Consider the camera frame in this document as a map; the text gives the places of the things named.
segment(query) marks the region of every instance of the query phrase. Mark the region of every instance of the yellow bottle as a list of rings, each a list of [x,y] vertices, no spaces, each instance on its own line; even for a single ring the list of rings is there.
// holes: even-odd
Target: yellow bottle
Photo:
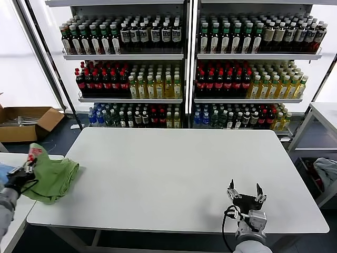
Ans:
[[[130,75],[128,77],[128,80],[129,80],[129,87],[130,87],[131,97],[133,99],[138,99],[139,98],[139,92],[138,92],[138,87],[137,87],[135,78],[132,75]]]
[[[275,93],[276,99],[283,99],[284,98],[285,92],[286,92],[286,90],[288,89],[288,86],[289,86],[289,79],[290,79],[290,76],[288,76],[288,75],[284,76],[284,78],[282,80],[282,83],[279,85],[278,89],[276,89],[276,93]]]
[[[283,117],[283,113],[279,112],[277,114],[276,120],[274,120],[274,122],[270,126],[271,130],[274,130],[274,131],[280,130],[280,125],[281,125],[281,122],[282,122],[282,117]]]
[[[270,83],[270,76],[266,75],[263,79],[263,81],[261,82],[261,85],[259,86],[259,89],[257,91],[256,94],[256,98],[258,99],[265,99],[266,98],[266,94],[269,88],[269,83]]]
[[[180,128],[180,116],[178,112],[174,113],[173,122],[174,122],[174,128]]]
[[[288,112],[285,116],[285,118],[281,121],[281,125],[280,125],[280,130],[281,131],[285,131],[288,129],[289,123],[290,123],[290,118],[292,116],[291,112]]]
[[[148,98],[149,99],[156,99],[157,98],[156,89],[154,88],[153,77],[151,75],[149,75],[147,77],[147,91],[148,91]]]
[[[174,90],[173,90],[173,85],[172,85],[172,80],[171,80],[171,76],[170,75],[166,76],[166,81],[165,81],[165,98],[166,99],[172,99],[172,98],[174,98]]]
[[[292,99],[294,97],[296,88],[298,86],[299,78],[300,77],[298,75],[295,75],[291,79],[290,85],[284,95],[286,99]]]
[[[164,85],[162,81],[162,77],[160,75],[156,76],[156,93],[157,93],[157,98],[162,99],[163,94],[164,94]]]
[[[305,84],[308,80],[308,76],[307,75],[304,75],[302,77],[302,80],[300,81],[300,85],[298,86],[298,88],[296,89],[295,91],[295,95],[294,95],[294,99],[300,99],[302,94],[303,94],[303,91],[305,90]]]
[[[181,83],[179,75],[174,75],[174,98],[181,98]]]

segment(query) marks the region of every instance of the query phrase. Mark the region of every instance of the bottle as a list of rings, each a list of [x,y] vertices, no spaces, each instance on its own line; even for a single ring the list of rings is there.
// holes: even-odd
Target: bottle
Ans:
[[[232,129],[232,125],[233,125],[233,112],[230,112],[228,114],[228,120],[227,120],[227,124],[226,124],[226,129]]]
[[[139,98],[140,99],[145,99],[146,98],[146,86],[143,80],[143,77],[141,75],[139,75],[138,77],[138,92],[139,92]]]
[[[226,54],[229,52],[229,41],[230,41],[230,23],[224,23],[223,24],[223,33],[221,35],[221,48],[220,53]]]
[[[290,118],[293,114],[291,112],[287,112],[285,118],[281,121],[280,130],[286,131],[288,129]]]
[[[166,128],[172,128],[173,124],[172,124],[172,113],[171,112],[167,112],[166,113]]]
[[[243,34],[242,37],[242,45],[241,45],[241,53],[242,54],[246,54],[248,53],[248,50],[250,48],[250,44],[251,44],[251,39],[252,39],[252,27],[253,27],[253,23],[247,23],[246,24],[246,28],[245,28],[245,33]]]
[[[210,53],[215,54],[217,52],[217,42],[219,40],[219,23],[213,23],[212,33],[210,38]]]
[[[160,75],[156,76],[155,88],[156,88],[157,99],[162,99],[163,93],[164,93],[164,85],[163,85],[162,77]]]
[[[306,82],[308,80],[308,76],[307,75],[304,75],[302,77],[302,80],[300,81],[300,84],[298,85],[296,91],[295,91],[295,94],[294,94],[294,99],[300,99],[302,94],[303,94],[303,91],[305,90],[305,87],[306,87]]]
[[[202,23],[201,35],[200,35],[200,53],[205,54],[207,50],[207,43],[209,35],[208,31],[208,23]]]
[[[241,23],[235,23],[234,33],[231,36],[231,54],[236,54],[240,43]]]

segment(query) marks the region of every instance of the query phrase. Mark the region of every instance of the store shelf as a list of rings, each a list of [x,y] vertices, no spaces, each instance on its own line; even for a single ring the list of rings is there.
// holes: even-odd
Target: store shelf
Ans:
[[[66,60],[116,60],[116,61],[136,61],[136,60],[182,60],[183,54],[90,54],[90,55],[63,55]]]
[[[224,104],[231,104],[231,103],[247,103],[247,104],[274,104],[274,103],[294,103],[298,104],[302,101],[300,99],[194,99],[194,103],[224,103]]]
[[[244,60],[318,60],[322,57],[321,48],[316,54],[198,54],[200,60],[244,59]]]
[[[184,0],[49,0],[49,7],[94,6],[94,5],[131,5],[131,4],[183,4]]]
[[[201,0],[202,4],[321,4],[337,5],[336,0]]]
[[[80,102],[89,103],[153,103],[153,104],[180,104],[183,102],[182,99],[110,99],[110,98],[99,98],[99,99],[85,99],[82,96],[78,98]]]

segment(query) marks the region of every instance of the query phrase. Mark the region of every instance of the shelf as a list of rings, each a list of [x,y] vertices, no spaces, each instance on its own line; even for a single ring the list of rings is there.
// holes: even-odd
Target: shelf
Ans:
[[[202,4],[321,4],[337,5],[336,0],[201,0]]]
[[[198,54],[202,59],[243,59],[243,60],[318,60],[322,57],[321,48],[316,54]]]
[[[180,104],[183,102],[182,99],[110,99],[110,98],[101,98],[101,99],[85,99],[82,96],[78,98],[80,102],[93,102],[93,103],[153,103],[153,104]]]
[[[194,103],[247,103],[247,104],[275,104],[275,103],[300,103],[302,98],[300,99],[194,99]]]
[[[49,7],[94,6],[94,5],[131,5],[131,4],[183,4],[184,0],[49,0]]]

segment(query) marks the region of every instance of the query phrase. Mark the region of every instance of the white wall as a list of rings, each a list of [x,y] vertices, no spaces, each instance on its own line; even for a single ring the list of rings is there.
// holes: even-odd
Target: white wall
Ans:
[[[0,103],[60,108],[31,48],[11,0],[0,0]]]

